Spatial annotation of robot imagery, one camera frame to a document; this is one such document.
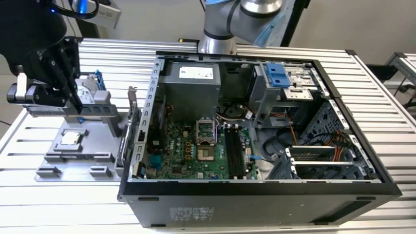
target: aluminum workbench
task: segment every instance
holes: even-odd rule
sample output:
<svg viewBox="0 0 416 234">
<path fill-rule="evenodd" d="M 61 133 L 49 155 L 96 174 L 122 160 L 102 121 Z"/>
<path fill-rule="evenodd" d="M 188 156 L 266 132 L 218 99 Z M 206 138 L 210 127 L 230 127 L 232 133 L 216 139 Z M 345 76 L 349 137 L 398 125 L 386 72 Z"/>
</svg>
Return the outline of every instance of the aluminum workbench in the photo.
<svg viewBox="0 0 416 234">
<path fill-rule="evenodd" d="M 112 104 L 128 111 L 128 87 L 142 105 L 156 50 L 194 52 L 193 43 L 85 39 L 82 72 L 104 73 Z M 33 118 L 21 112 L 0 141 L 0 233 L 416 233 L 416 122 L 356 55 L 344 50 L 240 45 L 241 56 L 317 59 L 353 113 L 402 196 L 338 227 L 141 229 L 129 206 L 117 202 L 116 182 L 33 180 L 57 133 L 61 117 Z"/>
</svg>

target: blue connector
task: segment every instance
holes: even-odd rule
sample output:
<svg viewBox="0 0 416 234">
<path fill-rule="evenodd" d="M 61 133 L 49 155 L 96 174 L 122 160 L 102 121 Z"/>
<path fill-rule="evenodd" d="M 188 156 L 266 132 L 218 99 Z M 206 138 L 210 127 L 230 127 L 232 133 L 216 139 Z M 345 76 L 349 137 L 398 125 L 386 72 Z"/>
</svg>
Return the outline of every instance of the blue connector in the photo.
<svg viewBox="0 0 416 234">
<path fill-rule="evenodd" d="M 98 80 L 98 90 L 106 90 L 105 85 L 104 85 L 104 79 L 102 79 L 102 73 L 96 70 L 96 72 L 93 73 L 97 76 L 97 80 Z"/>
<path fill-rule="evenodd" d="M 277 88 L 288 88 L 290 81 L 286 77 L 286 71 L 281 64 L 266 63 L 265 75 L 270 80 L 270 86 Z"/>
</svg>

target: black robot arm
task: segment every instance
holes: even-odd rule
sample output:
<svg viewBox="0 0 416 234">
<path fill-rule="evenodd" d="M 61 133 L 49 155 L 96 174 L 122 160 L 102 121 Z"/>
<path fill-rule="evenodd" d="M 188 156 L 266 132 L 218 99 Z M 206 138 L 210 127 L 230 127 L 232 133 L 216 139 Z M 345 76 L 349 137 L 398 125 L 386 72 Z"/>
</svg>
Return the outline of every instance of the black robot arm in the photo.
<svg viewBox="0 0 416 234">
<path fill-rule="evenodd" d="M 0 0 L 0 54 L 17 76 L 6 94 L 9 103 L 62 107 L 69 101 L 80 113 L 78 42 L 64 37 L 60 14 L 86 19 L 97 10 L 80 14 L 58 8 L 53 0 Z"/>
</svg>

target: case label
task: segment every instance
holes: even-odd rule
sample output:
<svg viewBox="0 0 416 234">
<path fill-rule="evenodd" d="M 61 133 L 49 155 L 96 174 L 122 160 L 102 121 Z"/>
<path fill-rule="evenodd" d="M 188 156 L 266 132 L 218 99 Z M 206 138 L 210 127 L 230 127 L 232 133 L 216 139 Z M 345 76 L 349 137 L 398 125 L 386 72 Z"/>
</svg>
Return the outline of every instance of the case label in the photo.
<svg viewBox="0 0 416 234">
<path fill-rule="evenodd" d="M 173 221 L 205 221 L 213 216 L 213 207 L 170 207 Z"/>
</svg>

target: circuit board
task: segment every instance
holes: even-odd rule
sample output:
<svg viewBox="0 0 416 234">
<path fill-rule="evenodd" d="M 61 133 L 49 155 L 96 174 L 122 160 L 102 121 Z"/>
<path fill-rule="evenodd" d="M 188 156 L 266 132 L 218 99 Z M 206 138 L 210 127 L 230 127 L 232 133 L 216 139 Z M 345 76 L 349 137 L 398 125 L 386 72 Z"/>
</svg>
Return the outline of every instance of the circuit board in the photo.
<svg viewBox="0 0 416 234">
<path fill-rule="evenodd" d="M 252 152 L 248 130 L 238 130 L 241 157 L 246 179 L 257 179 L 254 162 L 248 161 Z M 166 144 L 161 156 L 157 179 L 229 179 L 224 129 L 217 130 L 216 145 L 196 145 L 196 125 L 168 125 Z"/>
</svg>

